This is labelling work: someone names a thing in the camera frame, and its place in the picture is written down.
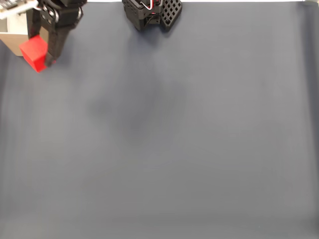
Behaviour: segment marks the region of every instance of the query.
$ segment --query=gray fabric backdrop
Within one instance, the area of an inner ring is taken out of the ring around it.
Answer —
[[[1,239],[318,238],[318,6],[90,3],[35,73],[0,44]]]

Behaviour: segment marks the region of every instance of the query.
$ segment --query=red block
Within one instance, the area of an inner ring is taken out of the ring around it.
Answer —
[[[48,44],[39,35],[22,43],[19,47],[24,59],[36,72],[46,68],[44,60],[48,51]]]

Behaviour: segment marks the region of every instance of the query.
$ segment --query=perforated black plate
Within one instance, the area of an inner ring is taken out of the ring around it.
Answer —
[[[169,30],[179,14],[181,13],[182,4],[180,0],[164,0],[163,11],[161,12],[161,25],[165,30]]]

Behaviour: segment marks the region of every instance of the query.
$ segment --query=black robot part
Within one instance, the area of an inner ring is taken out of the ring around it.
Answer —
[[[51,66],[61,55],[65,40],[83,16],[87,0],[40,0],[38,9],[26,12],[28,36],[39,35],[43,26],[49,33],[48,52],[44,64]]]
[[[122,0],[122,3],[127,18],[139,31],[149,24],[159,24],[169,31],[182,10],[180,0]]]

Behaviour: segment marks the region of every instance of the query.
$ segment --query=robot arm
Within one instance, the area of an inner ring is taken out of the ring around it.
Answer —
[[[61,55],[65,40],[83,16],[87,0],[0,0],[0,19],[25,12],[29,39],[39,35],[41,27],[49,33],[44,64],[51,66]]]
[[[169,31],[182,10],[180,0],[122,0],[127,18],[142,31],[149,24],[159,24]]]

